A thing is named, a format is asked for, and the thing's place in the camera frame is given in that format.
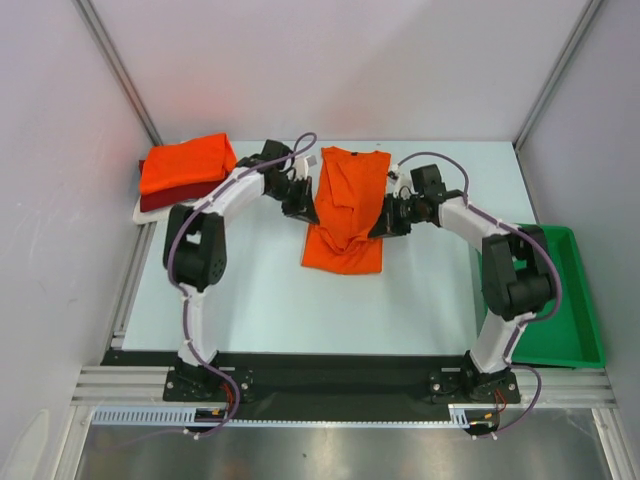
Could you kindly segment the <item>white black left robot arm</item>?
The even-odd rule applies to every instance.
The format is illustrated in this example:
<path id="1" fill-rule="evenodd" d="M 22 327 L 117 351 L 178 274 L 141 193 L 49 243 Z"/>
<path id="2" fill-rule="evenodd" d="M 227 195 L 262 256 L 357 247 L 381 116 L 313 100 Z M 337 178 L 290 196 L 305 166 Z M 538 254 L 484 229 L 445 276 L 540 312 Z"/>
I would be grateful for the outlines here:
<path id="1" fill-rule="evenodd" d="M 202 340 L 204 300 L 227 266 L 226 228 L 262 196 L 278 201 L 284 216 L 317 225 L 309 173 L 315 161 L 308 153 L 316 142 L 312 132 L 303 134 L 293 148 L 267 140 L 261 152 L 242 158 L 219 186 L 193 205 L 170 210 L 163 265 L 181 296 L 183 344 L 178 356 L 194 367 L 185 385 L 199 399 L 214 397 L 221 387 L 221 376 L 210 365 L 218 350 L 207 349 Z"/>

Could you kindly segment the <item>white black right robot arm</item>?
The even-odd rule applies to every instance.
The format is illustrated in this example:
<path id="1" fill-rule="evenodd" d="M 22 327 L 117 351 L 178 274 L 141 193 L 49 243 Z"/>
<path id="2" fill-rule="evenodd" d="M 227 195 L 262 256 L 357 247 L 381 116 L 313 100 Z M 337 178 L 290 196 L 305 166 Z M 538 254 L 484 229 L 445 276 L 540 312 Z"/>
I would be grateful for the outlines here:
<path id="1" fill-rule="evenodd" d="M 392 165 L 393 190 L 383 199 L 370 238 L 409 234 L 421 222 L 456 234 L 481 260 L 481 293 L 487 307 L 478 339 L 467 354 L 463 393 L 484 401 L 497 389 L 495 374 L 511 367 L 511 357 L 528 324 L 551 302 L 561 300 L 561 280 L 536 226 L 518 227 L 475 206 L 468 190 L 449 190 L 437 165 L 405 175 Z"/>

